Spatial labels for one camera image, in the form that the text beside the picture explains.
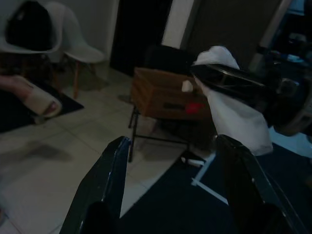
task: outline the white tile floor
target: white tile floor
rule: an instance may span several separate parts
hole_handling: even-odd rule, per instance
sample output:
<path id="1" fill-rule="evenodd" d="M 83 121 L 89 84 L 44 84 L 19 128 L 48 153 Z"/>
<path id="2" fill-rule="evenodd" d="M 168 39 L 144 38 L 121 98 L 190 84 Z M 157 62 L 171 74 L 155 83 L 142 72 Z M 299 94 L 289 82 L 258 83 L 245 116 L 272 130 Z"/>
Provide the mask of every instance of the white tile floor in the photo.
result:
<path id="1" fill-rule="evenodd" d="M 77 101 L 84 109 L 0 135 L 0 206 L 6 216 L 1 234 L 58 234 L 80 181 L 107 144 L 131 135 L 127 125 L 132 107 L 117 98 L 129 94 L 131 79 L 106 65 L 97 67 L 97 73 L 109 85 L 97 91 L 90 87 L 94 78 L 83 73 Z M 70 97 L 71 82 L 71 75 L 64 76 L 63 91 Z M 154 122 L 141 118 L 139 131 L 152 132 Z M 174 144 L 137 141 L 121 215 L 183 150 Z"/>

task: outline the red object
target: red object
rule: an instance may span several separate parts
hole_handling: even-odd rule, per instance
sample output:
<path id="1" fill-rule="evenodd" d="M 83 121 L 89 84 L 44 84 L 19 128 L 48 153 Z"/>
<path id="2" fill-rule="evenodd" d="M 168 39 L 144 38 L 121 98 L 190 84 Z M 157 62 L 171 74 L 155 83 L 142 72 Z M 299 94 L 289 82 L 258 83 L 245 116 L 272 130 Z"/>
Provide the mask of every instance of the red object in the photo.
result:
<path id="1" fill-rule="evenodd" d="M 188 114 L 196 114 L 204 106 L 203 103 L 190 103 L 185 106 L 185 112 Z"/>

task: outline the white chair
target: white chair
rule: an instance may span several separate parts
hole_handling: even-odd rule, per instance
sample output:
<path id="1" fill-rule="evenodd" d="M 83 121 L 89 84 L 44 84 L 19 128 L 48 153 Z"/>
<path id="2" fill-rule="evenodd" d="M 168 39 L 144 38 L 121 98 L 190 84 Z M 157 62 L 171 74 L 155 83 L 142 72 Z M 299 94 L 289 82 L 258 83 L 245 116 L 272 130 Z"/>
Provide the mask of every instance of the white chair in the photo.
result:
<path id="1" fill-rule="evenodd" d="M 63 29 L 63 52 L 76 61 L 74 98 L 77 98 L 81 64 L 90 65 L 92 73 L 96 75 L 94 64 L 103 61 L 104 54 L 84 40 L 77 17 L 68 7 L 65 10 Z"/>
<path id="2" fill-rule="evenodd" d="M 2 36 L 0 37 L 0 50 L 7 52 L 7 53 L 29 54 L 29 55 L 30 54 L 45 54 L 46 55 L 46 54 L 57 51 L 60 48 L 61 43 L 62 43 L 62 32 L 63 32 L 62 25 L 63 25 L 63 18 L 64 18 L 66 7 L 58 2 L 51 1 L 45 5 L 45 8 L 47 9 L 50 15 L 52 27 L 53 27 L 54 45 L 52 49 L 46 50 L 46 51 L 34 51 L 34 50 L 21 48 L 21 47 L 7 43 L 5 40 L 5 37 Z M 26 63 L 27 63 L 26 61 L 23 62 L 22 76 L 25 75 L 25 68 L 27 66 Z M 53 80 L 58 88 L 58 91 L 60 92 L 59 82 L 58 82 L 57 76 L 55 75 L 52 69 L 51 63 L 49 63 L 49 66 L 52 71 Z"/>

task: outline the wooden chair leg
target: wooden chair leg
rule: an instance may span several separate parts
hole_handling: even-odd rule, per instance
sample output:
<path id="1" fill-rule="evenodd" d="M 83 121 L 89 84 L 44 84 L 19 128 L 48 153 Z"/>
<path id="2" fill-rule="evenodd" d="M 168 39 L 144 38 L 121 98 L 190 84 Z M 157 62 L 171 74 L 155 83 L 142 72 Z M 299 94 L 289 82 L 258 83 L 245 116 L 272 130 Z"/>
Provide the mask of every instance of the wooden chair leg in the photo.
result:
<path id="1" fill-rule="evenodd" d="M 75 70 L 75 78 L 74 78 L 74 99 L 78 96 L 78 77 L 80 71 L 80 62 L 76 61 L 76 70 Z"/>
<path id="2" fill-rule="evenodd" d="M 101 90 L 101 79 L 100 77 L 97 76 L 97 72 L 96 72 L 96 68 L 94 66 L 94 63 L 90 63 L 90 68 L 91 68 L 91 72 L 93 73 L 93 75 L 97 78 L 97 90 L 100 91 Z"/>

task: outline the dark doorway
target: dark doorway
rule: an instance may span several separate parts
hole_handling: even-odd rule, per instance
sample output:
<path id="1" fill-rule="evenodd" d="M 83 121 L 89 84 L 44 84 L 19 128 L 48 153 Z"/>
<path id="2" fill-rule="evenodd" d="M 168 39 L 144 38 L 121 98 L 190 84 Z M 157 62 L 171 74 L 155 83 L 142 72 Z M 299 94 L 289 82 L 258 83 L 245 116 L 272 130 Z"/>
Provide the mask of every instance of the dark doorway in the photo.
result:
<path id="1" fill-rule="evenodd" d="M 133 75 L 150 45 L 160 45 L 172 0 L 120 0 L 110 66 Z"/>

